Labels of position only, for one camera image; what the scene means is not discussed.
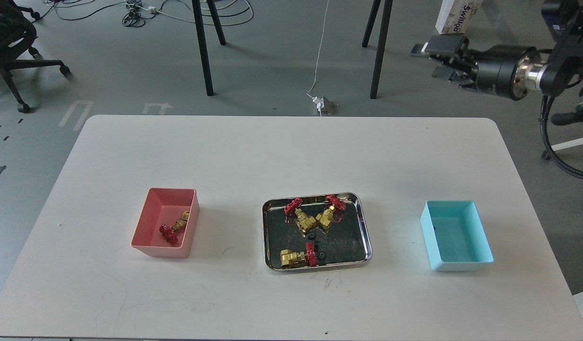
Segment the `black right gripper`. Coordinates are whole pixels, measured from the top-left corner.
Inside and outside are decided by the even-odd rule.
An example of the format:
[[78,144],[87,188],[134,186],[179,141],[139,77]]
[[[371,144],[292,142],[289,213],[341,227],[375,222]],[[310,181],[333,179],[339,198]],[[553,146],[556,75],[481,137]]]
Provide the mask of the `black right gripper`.
[[[464,56],[468,44],[469,39],[465,35],[434,35],[428,42],[414,45],[411,56],[460,58]],[[469,70],[439,65],[432,72],[432,77],[449,81],[463,90],[520,100],[528,93],[527,67],[538,62],[540,53],[535,47],[496,45],[477,53]]]

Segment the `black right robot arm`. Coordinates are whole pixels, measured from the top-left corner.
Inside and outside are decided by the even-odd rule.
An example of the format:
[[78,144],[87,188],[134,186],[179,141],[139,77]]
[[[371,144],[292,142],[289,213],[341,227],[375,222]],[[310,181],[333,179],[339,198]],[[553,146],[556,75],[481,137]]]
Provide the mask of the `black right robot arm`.
[[463,35],[439,35],[415,45],[411,54],[439,61],[432,77],[462,90],[514,101],[528,91],[540,91],[542,157],[583,179],[583,170],[558,157],[547,134],[549,122],[556,126],[583,122],[583,7],[576,0],[547,0],[541,15],[555,41],[553,48],[496,45],[477,51],[469,48]]

